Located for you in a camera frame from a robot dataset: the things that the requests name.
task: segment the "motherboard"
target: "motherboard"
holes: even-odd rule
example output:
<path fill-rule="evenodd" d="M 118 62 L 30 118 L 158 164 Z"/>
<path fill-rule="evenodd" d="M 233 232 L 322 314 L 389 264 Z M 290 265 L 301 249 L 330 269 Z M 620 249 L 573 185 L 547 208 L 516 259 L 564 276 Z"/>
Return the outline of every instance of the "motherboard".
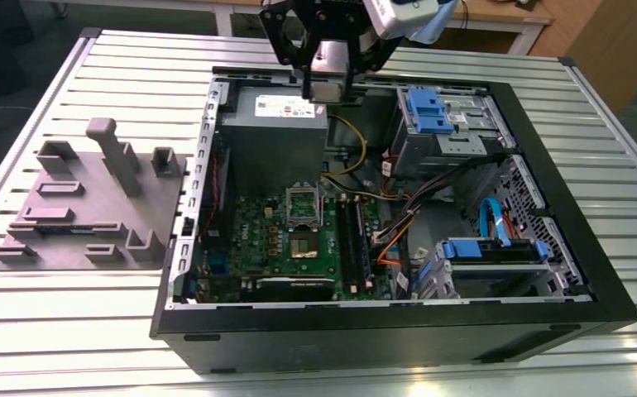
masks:
<path fill-rule="evenodd" d="M 388 272 L 369 260 L 368 235 L 378 224 L 377 204 L 360 196 L 329 198 L 305 188 L 276 197 L 239 197 L 231 246 L 203 255 L 211 296 L 202 300 L 243 302 L 261 287 L 278 295 L 261 300 L 389 299 Z"/>

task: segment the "slotted aluminum table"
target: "slotted aluminum table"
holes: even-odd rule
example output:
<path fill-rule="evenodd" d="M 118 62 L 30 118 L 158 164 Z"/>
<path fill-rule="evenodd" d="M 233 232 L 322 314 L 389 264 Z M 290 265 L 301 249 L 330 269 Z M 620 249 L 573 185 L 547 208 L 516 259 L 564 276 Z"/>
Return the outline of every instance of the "slotted aluminum table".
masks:
<path fill-rule="evenodd" d="M 98 150 L 83 137 L 85 121 L 113 117 L 137 153 L 171 146 L 191 154 L 210 68 L 276 67 L 263 40 L 127 31 L 89 36 L 0 167 L 0 244 L 45 140 Z M 637 303 L 637 145 L 576 68 L 547 58 L 401 49 L 380 73 L 513 87 Z M 0 392 L 637 395 L 637 324 L 519 364 L 198 377 L 147 338 L 158 280 L 158 271 L 0 273 Z"/>

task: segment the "power supply label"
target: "power supply label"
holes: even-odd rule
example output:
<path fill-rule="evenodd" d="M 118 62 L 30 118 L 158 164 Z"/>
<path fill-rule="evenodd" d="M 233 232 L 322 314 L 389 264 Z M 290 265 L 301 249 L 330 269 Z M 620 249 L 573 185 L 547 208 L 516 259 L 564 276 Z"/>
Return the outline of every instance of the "power supply label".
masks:
<path fill-rule="evenodd" d="M 314 118 L 314 105 L 301 97 L 258 95 L 253 114 L 255 117 Z"/>

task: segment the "ram slot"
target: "ram slot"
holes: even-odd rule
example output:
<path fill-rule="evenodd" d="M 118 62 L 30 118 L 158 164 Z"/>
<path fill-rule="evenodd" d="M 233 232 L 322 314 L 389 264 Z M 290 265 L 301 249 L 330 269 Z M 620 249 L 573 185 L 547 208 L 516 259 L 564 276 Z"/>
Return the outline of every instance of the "ram slot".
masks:
<path fill-rule="evenodd" d="M 350 294 L 365 292 L 370 275 L 368 245 L 360 203 L 340 201 L 334 212 L 340 245 L 341 282 Z"/>
<path fill-rule="evenodd" d="M 358 291 L 357 273 L 354 268 L 356 257 L 353 256 L 353 234 L 349 214 L 349 202 L 340 201 L 336 205 L 334 217 L 337 221 L 337 245 L 340 248 L 341 284 L 349 294 Z"/>
<path fill-rule="evenodd" d="M 369 266 L 369 245 L 368 239 L 365 235 L 365 225 L 364 225 L 364 216 L 361 214 L 361 203 L 358 199 L 354 199 L 353 202 L 353 217 L 356 219 L 356 228 L 357 228 L 357 252 L 356 258 L 357 263 L 354 264 L 358 267 L 358 282 L 360 282 L 360 289 L 365 290 L 372 286 L 372 283 L 366 283 L 369 277 L 372 275 L 372 267 Z"/>

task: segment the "green motherboard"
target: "green motherboard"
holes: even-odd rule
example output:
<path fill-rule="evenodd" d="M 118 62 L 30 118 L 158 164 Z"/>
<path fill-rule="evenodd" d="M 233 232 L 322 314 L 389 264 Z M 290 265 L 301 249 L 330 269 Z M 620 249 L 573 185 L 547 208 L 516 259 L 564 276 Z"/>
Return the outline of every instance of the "green motherboard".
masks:
<path fill-rule="evenodd" d="M 385 271 L 369 275 L 369 288 L 356 290 L 342 283 L 345 264 L 340 261 L 337 206 L 344 198 L 320 198 L 317 208 L 309 194 L 290 197 L 286 209 L 284 196 L 270 198 L 241 197 L 237 202 L 231 249 L 226 257 L 226 280 L 269 277 L 302 277 L 333 280 L 332 300 L 388 299 L 389 276 Z M 361 226 L 366 235 L 378 228 L 377 204 L 360 201 Z M 308 218 L 316 214 L 318 227 L 288 227 L 286 211 L 292 217 Z M 235 284 L 213 281 L 215 302 L 241 301 Z"/>

